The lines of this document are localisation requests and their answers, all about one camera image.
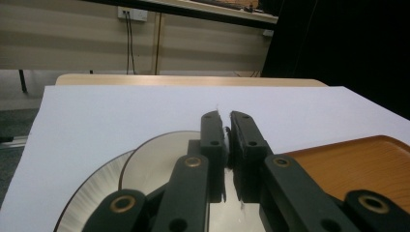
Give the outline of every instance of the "wire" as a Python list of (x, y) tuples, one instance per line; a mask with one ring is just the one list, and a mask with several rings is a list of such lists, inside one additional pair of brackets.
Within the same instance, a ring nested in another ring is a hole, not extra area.
[(130, 40), (131, 40), (131, 45), (130, 45), (130, 51), (131, 51), (131, 58), (132, 58), (132, 72), (135, 74), (135, 64), (133, 62), (133, 45), (132, 45), (132, 27), (131, 27), (131, 19), (130, 19), (130, 12), (127, 12), (127, 15), (129, 17), (128, 23), (130, 24)]
[(128, 26), (128, 14), (126, 12), (123, 12), (124, 15), (126, 15), (126, 24), (127, 24), (127, 74), (130, 66), (130, 29)]

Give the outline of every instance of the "white paper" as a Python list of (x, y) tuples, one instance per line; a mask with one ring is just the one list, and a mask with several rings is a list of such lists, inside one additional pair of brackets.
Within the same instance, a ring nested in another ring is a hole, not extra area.
[(52, 231), (77, 188), (107, 161), (218, 110), (253, 117), (276, 154), (385, 134), (410, 122), (343, 87), (46, 87), (0, 211), (0, 231)]

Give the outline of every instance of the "wooden tray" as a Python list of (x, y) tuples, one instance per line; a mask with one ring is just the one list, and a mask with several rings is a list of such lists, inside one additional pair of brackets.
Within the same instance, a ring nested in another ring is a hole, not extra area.
[(410, 213), (410, 147), (385, 135), (286, 153), (330, 195), (343, 200), (350, 190), (389, 197)]

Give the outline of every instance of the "power socket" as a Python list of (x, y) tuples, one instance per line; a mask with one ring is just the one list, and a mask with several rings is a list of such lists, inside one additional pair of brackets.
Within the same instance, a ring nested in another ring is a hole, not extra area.
[(148, 12), (139, 9), (118, 7), (118, 18), (126, 19), (126, 14), (130, 15), (131, 20), (147, 21)]

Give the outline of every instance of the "round plate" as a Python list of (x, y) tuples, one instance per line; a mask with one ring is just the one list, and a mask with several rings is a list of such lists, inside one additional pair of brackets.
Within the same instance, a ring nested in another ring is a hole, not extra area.
[[(166, 184), (175, 162), (187, 154), (192, 139), (200, 139), (200, 132), (163, 134), (108, 162), (75, 192), (54, 231), (81, 231), (105, 197), (118, 189), (137, 189), (149, 194)], [(209, 231), (265, 231), (259, 217), (259, 205), (238, 201), (233, 172), (227, 169), (225, 188), (226, 202), (210, 205)]]

